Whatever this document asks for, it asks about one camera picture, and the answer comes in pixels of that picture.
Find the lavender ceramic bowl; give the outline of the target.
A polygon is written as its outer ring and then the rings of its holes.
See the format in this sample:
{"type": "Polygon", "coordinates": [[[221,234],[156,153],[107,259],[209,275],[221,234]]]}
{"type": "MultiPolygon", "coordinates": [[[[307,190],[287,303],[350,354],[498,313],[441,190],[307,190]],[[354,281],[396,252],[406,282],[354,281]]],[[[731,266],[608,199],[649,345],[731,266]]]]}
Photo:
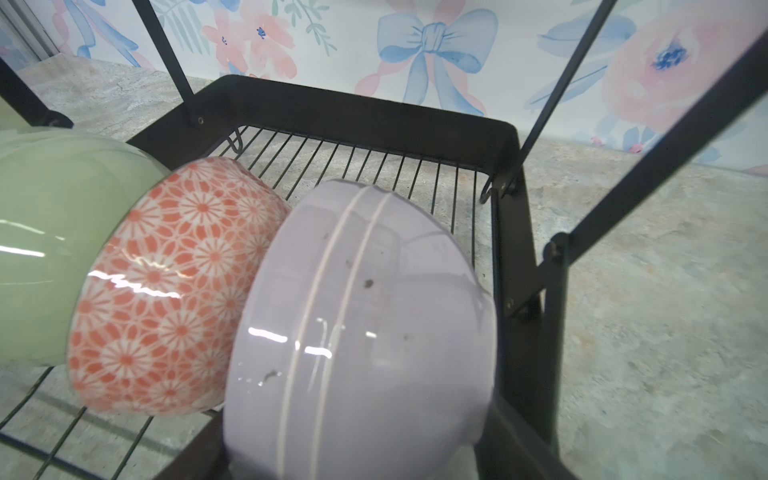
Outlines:
{"type": "Polygon", "coordinates": [[[236,479],[424,479],[481,437],[496,308],[454,237],[374,185],[289,213],[252,283],[223,438],[236,479]]]}

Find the red white patterned bowl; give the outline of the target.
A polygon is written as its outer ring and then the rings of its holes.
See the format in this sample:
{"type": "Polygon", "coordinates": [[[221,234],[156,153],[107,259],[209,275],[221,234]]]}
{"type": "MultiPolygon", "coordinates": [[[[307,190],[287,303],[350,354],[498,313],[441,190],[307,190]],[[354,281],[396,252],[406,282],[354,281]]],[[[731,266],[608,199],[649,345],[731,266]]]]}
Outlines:
{"type": "Polygon", "coordinates": [[[71,387],[106,413],[220,405],[248,292],[289,204],[233,159],[190,162],[127,213],[74,308],[71,387]]]}

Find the light green ceramic bowl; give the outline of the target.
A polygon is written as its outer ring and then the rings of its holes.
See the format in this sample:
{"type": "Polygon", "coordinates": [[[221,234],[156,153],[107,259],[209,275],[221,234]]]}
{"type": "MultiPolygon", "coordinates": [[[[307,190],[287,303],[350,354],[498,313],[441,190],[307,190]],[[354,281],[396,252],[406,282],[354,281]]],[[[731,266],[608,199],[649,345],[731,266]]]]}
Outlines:
{"type": "Polygon", "coordinates": [[[93,261],[131,207],[169,174],[112,138],[54,127],[2,131],[2,365],[63,363],[93,261]]]}

